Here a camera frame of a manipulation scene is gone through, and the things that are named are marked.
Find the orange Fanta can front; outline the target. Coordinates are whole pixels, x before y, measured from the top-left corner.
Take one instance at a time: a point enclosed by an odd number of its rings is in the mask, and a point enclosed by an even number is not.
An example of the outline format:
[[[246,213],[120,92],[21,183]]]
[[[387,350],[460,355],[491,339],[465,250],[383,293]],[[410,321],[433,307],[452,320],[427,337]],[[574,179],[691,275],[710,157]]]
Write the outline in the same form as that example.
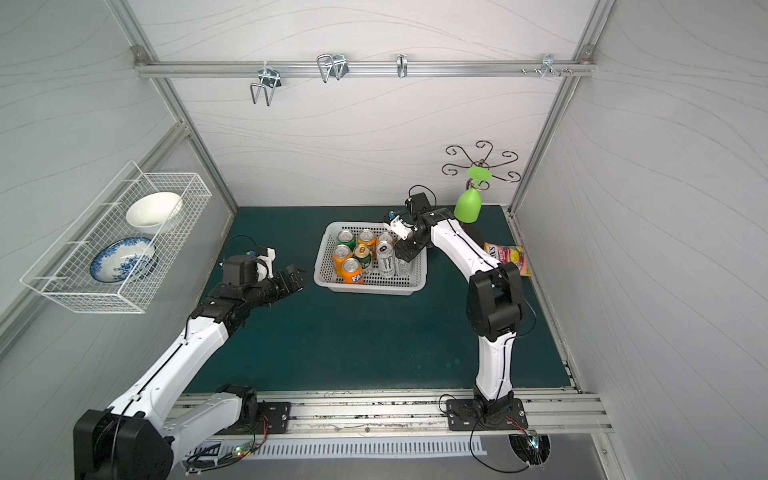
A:
[[[350,257],[341,264],[342,279],[345,284],[362,284],[362,265],[358,259]]]

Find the orange fanta can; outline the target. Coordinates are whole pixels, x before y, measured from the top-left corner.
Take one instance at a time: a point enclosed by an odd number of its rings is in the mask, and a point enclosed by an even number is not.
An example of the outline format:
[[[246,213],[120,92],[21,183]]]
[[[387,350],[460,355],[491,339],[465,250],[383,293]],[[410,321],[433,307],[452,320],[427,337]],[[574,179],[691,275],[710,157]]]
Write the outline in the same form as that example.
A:
[[[395,242],[395,237],[390,231],[383,231],[377,236],[377,243],[381,244],[382,242],[393,245]]]
[[[362,265],[358,259],[350,257],[341,264],[342,279],[345,284],[362,284]]]

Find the white Monster can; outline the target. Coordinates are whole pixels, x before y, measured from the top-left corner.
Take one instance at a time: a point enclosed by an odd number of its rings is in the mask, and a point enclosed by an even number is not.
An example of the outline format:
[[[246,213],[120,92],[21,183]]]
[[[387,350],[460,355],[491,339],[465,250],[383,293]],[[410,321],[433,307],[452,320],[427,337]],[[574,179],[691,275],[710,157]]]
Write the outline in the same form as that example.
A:
[[[406,258],[405,247],[402,246],[403,240],[397,239],[394,243],[394,253],[396,259],[396,272],[399,277],[409,277],[411,274],[411,261]]]
[[[376,260],[382,277],[391,278],[396,275],[396,257],[390,242],[381,241],[377,244]]]

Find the orange soda can yellow band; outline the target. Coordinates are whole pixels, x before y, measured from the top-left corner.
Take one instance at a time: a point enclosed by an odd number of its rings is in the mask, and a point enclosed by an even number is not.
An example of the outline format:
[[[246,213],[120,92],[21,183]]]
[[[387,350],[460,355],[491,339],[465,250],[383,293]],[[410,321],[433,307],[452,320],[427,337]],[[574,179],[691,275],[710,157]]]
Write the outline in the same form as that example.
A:
[[[343,276],[343,264],[353,254],[353,250],[346,244],[336,245],[332,252],[332,258],[335,265],[335,272],[338,277]]]

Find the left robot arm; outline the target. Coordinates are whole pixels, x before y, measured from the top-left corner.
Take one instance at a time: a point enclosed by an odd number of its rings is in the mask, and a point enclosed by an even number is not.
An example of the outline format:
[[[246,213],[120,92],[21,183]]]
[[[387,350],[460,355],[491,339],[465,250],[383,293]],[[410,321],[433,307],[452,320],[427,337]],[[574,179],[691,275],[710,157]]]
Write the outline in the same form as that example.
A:
[[[188,317],[185,328],[148,371],[104,410],[87,410],[73,427],[77,479],[165,479],[199,444],[232,426],[264,430],[254,390],[227,387],[188,413],[168,417],[205,365],[249,318],[302,290],[293,265],[254,281],[227,274]]]

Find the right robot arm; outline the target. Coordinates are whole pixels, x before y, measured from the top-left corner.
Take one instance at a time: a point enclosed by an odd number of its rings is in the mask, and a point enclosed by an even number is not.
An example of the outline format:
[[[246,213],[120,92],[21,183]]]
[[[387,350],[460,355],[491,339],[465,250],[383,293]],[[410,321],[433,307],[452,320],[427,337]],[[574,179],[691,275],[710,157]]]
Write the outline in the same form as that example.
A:
[[[411,261],[423,249],[434,247],[464,276],[468,285],[466,314],[479,342],[475,410],[479,417],[507,413],[514,400],[513,347],[524,317],[519,269],[488,254],[445,208],[425,210],[411,222],[392,216],[386,225],[397,238],[397,258]]]

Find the orange Fanta can back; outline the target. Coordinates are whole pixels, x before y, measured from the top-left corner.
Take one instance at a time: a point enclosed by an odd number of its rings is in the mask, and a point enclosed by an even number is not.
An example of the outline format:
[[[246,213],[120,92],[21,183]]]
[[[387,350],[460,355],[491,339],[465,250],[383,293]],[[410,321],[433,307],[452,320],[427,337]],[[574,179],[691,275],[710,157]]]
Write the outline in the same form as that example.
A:
[[[393,245],[395,242],[395,237],[390,231],[383,231],[377,236],[377,243],[381,244],[382,242]]]

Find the orange soda can back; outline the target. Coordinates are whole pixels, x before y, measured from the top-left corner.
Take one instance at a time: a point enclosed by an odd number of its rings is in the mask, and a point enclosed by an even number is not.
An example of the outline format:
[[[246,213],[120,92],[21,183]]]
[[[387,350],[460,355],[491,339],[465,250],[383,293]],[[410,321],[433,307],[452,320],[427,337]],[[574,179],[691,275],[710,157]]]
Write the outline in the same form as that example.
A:
[[[373,230],[363,229],[357,235],[357,243],[366,246],[371,253],[374,253],[377,245],[377,236]]]

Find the green gold-top can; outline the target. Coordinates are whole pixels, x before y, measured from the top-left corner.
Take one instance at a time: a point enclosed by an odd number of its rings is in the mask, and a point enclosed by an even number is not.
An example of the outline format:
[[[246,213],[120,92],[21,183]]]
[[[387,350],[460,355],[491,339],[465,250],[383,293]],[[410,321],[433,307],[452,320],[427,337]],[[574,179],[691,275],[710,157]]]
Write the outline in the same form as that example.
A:
[[[373,254],[366,246],[358,244],[353,251],[353,257],[360,263],[364,275],[371,272]]]

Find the green Sprite can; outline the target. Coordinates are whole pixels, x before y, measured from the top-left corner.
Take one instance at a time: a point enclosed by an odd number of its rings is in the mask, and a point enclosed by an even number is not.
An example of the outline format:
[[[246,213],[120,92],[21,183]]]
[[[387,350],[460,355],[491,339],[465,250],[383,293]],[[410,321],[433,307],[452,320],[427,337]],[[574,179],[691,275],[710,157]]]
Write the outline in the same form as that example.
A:
[[[349,229],[342,229],[336,236],[338,245],[346,245],[351,251],[357,246],[355,234]]]

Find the green lamp with dark base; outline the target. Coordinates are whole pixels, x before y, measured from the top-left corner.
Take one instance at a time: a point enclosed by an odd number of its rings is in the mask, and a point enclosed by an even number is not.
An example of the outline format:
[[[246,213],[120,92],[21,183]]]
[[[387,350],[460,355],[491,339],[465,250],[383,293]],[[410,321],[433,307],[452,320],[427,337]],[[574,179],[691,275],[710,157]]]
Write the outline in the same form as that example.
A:
[[[479,187],[490,181],[491,173],[486,168],[470,167],[467,170],[467,175],[466,188],[456,203],[454,216],[470,238],[480,247],[483,247],[485,237],[475,226],[475,223],[482,209],[482,195]]]

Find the Fox's candy bag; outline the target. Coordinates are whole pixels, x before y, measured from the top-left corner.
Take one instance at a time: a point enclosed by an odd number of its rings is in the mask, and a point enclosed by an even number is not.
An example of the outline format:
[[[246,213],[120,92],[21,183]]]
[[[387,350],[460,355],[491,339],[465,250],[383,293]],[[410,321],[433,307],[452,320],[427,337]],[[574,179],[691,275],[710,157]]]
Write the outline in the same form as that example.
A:
[[[527,257],[522,246],[503,246],[485,243],[484,250],[503,264],[514,264],[522,277],[531,277],[532,271],[528,265]]]

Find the white bowl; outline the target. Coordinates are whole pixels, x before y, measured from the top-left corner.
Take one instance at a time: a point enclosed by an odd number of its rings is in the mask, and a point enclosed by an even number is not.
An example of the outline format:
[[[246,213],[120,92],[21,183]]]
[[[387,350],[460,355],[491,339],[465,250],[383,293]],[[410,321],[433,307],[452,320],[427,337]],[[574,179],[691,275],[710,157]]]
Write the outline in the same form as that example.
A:
[[[184,202],[173,192],[158,192],[142,197],[127,210],[125,219],[135,230],[148,235],[171,231],[181,220]]]

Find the blue patterned plate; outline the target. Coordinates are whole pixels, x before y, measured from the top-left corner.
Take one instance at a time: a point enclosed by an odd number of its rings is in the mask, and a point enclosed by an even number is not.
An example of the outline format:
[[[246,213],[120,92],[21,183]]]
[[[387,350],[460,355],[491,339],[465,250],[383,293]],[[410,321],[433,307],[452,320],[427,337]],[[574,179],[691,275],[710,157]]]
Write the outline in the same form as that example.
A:
[[[91,261],[91,277],[102,283],[120,283],[148,274],[156,263],[156,248],[146,237],[129,237],[104,248]]]

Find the metal hook middle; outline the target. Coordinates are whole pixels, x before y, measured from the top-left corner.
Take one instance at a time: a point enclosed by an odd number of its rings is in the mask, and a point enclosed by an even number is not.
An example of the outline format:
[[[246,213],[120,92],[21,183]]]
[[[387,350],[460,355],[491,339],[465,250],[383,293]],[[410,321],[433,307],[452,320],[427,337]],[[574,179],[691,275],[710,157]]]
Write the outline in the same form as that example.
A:
[[[324,53],[316,58],[321,80],[327,83],[331,78],[341,80],[349,73],[346,57],[339,53]]]

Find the double metal hook left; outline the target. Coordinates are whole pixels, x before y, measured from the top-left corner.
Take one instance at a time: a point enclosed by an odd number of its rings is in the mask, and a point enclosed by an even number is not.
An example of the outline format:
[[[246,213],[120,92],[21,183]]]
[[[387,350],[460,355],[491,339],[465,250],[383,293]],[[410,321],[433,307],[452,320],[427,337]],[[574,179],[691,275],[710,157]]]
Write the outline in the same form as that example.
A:
[[[260,97],[267,106],[272,104],[276,90],[282,85],[281,74],[265,64],[257,72],[257,80],[249,85],[253,104],[257,104]]]

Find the black scroll wall hook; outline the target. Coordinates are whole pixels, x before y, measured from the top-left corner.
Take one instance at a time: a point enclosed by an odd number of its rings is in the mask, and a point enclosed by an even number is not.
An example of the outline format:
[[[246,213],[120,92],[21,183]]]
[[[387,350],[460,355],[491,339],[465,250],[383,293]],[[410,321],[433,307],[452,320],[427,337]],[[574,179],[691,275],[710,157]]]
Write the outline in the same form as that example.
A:
[[[444,176],[456,177],[460,173],[467,175],[466,188],[474,188],[480,192],[490,189],[493,181],[506,184],[518,184],[522,181],[522,174],[511,169],[518,160],[519,155],[509,149],[502,150],[500,157],[494,161],[492,155],[494,145],[488,140],[478,140],[474,144],[478,155],[473,157],[461,145],[449,145],[445,153],[450,157],[461,157],[463,163],[449,161],[442,165],[441,173]]]

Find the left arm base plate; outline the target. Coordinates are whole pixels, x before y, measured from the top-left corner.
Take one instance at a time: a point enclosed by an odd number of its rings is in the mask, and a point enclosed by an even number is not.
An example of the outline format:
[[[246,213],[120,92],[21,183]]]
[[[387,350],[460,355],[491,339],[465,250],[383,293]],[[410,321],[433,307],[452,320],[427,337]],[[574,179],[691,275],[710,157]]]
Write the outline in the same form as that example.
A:
[[[235,424],[220,430],[217,435],[285,434],[288,431],[292,404],[290,402],[260,402],[247,407]]]

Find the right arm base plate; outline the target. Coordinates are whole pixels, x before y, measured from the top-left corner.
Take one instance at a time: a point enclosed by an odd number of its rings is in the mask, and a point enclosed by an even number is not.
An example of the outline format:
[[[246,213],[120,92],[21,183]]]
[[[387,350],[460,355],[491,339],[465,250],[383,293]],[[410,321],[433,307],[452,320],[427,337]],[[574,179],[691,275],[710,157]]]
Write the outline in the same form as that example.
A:
[[[448,398],[442,401],[441,411],[447,417],[450,431],[523,431],[528,429],[528,418],[522,400],[504,397],[485,402],[473,399]]]

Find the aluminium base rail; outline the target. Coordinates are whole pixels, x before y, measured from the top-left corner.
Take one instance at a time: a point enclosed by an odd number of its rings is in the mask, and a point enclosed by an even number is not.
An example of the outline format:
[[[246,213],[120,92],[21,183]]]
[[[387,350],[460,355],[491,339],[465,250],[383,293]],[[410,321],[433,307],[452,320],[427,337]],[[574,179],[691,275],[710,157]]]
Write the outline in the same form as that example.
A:
[[[470,401],[470,389],[373,389],[260,392],[264,402],[288,402],[286,438],[452,435],[448,403]],[[572,387],[517,388],[520,405],[501,417],[542,434],[611,433],[598,395]]]

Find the metal rail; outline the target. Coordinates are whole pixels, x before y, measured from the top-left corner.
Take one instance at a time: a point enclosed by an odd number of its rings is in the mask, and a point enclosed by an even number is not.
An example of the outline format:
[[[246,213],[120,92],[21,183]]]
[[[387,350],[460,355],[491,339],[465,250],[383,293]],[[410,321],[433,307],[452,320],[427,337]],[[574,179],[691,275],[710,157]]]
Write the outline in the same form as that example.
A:
[[[426,61],[408,59],[406,78],[539,78],[535,75],[523,76],[521,68],[533,69],[540,65],[542,59],[532,61]],[[257,72],[267,64],[277,70],[283,80],[286,79],[319,79],[321,77],[314,61],[267,61],[267,62],[157,62],[147,65],[137,65],[135,70],[143,78],[251,78],[257,77]],[[359,61],[349,60],[349,73],[344,78],[398,78],[396,60]],[[555,60],[559,68],[571,68],[573,75],[569,77],[590,76],[597,70],[592,62]]]

